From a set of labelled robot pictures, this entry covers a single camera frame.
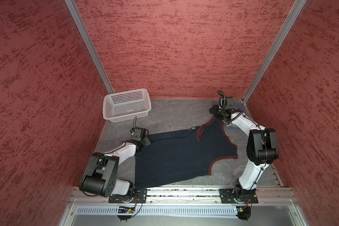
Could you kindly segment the dark navy tank top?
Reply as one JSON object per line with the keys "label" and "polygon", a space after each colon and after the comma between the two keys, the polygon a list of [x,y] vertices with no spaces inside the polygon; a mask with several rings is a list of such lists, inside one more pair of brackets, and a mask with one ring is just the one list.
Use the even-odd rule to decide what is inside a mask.
{"label": "dark navy tank top", "polygon": [[135,155],[135,188],[152,188],[210,176],[214,163],[237,159],[237,146],[216,117],[191,129],[148,135],[150,145]]}

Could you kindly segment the grey blue tank top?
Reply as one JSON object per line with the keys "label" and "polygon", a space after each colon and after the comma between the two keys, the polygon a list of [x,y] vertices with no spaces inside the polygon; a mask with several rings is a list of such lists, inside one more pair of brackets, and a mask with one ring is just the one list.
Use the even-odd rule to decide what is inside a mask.
{"label": "grey blue tank top", "polygon": [[241,109],[243,112],[246,111],[246,107],[243,103],[235,103],[234,105],[235,105],[236,108]]}

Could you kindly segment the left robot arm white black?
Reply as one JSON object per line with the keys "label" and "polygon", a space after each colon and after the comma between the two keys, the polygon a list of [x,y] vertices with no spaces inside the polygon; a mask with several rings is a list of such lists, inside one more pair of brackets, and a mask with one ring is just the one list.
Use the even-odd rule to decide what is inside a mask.
{"label": "left robot arm white black", "polygon": [[119,165],[149,146],[147,137],[131,139],[105,153],[95,152],[87,164],[80,181],[80,191],[90,197],[114,196],[123,203],[135,203],[134,184],[131,181],[117,177]]}

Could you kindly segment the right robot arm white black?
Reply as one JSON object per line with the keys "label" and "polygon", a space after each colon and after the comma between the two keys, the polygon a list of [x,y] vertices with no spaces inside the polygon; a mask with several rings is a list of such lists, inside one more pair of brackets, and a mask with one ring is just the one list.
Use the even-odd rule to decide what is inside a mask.
{"label": "right robot arm white black", "polygon": [[276,131],[261,126],[235,107],[213,105],[209,112],[226,125],[235,125],[248,136],[246,147],[248,162],[244,172],[236,181],[230,199],[237,203],[256,203],[259,179],[265,169],[279,158]]}

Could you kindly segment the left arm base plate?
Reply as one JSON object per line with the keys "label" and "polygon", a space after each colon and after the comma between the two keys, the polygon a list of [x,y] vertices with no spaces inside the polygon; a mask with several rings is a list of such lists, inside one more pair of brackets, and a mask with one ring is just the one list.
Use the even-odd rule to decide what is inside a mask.
{"label": "left arm base plate", "polygon": [[109,203],[129,203],[129,204],[142,204],[146,202],[147,189],[130,188],[125,195],[110,195]]}

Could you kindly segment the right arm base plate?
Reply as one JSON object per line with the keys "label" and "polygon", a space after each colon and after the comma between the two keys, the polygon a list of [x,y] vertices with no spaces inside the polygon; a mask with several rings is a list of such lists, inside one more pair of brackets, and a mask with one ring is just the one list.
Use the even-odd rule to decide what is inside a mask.
{"label": "right arm base plate", "polygon": [[219,197],[222,204],[257,204],[259,203],[256,189],[246,190],[241,187],[235,187],[234,189],[220,189]]}

